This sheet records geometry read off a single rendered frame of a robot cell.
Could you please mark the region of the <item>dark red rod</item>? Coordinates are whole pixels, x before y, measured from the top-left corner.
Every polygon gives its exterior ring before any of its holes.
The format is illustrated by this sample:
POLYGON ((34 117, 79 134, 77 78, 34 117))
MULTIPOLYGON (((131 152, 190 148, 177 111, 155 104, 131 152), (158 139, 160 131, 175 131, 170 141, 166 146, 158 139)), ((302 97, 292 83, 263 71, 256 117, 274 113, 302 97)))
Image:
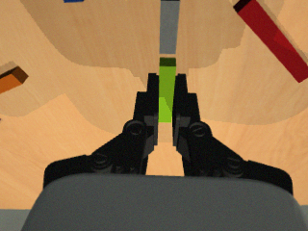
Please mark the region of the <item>dark red rod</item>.
POLYGON ((299 83, 308 78, 308 65, 256 0, 240 0, 233 8, 299 83))

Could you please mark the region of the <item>lime green rod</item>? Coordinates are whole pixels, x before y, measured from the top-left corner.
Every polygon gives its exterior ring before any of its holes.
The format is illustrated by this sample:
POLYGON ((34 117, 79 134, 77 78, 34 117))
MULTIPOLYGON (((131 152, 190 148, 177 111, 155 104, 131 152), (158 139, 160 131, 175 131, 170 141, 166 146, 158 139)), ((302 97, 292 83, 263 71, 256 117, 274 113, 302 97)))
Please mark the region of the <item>lime green rod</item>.
POLYGON ((159 64, 159 122, 171 123, 176 58, 160 58, 159 64))

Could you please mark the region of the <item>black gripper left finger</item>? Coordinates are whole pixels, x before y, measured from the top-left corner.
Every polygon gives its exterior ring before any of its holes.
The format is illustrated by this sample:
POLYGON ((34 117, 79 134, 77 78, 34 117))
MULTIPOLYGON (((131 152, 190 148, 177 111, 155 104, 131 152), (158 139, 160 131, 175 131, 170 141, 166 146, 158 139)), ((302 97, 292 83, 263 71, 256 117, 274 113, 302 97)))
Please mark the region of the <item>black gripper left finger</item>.
POLYGON ((133 119, 122 133, 90 155, 80 155, 49 164, 43 176, 43 187, 67 175, 77 173, 145 174, 148 155, 158 146, 159 75, 148 73, 147 90, 138 91, 133 119))

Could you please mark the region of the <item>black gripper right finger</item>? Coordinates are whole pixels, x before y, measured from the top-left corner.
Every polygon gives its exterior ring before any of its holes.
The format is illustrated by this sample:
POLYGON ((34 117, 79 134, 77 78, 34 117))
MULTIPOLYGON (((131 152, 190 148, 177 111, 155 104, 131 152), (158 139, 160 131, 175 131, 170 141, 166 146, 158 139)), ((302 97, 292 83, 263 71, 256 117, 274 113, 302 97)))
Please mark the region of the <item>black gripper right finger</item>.
POLYGON ((294 195, 292 178, 285 170, 245 161, 213 137, 210 126, 200 120, 197 95, 188 92, 186 74, 175 76, 172 143, 182 155, 184 176, 253 179, 272 183, 294 195))

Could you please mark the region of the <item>orange rod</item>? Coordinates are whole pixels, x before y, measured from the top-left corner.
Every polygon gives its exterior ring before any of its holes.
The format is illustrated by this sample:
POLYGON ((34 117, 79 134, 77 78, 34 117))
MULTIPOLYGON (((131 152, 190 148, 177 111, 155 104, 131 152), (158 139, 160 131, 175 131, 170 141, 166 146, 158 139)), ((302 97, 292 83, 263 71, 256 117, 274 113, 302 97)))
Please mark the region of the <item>orange rod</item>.
POLYGON ((22 85, 29 76, 19 67, 0 75, 0 93, 22 85))

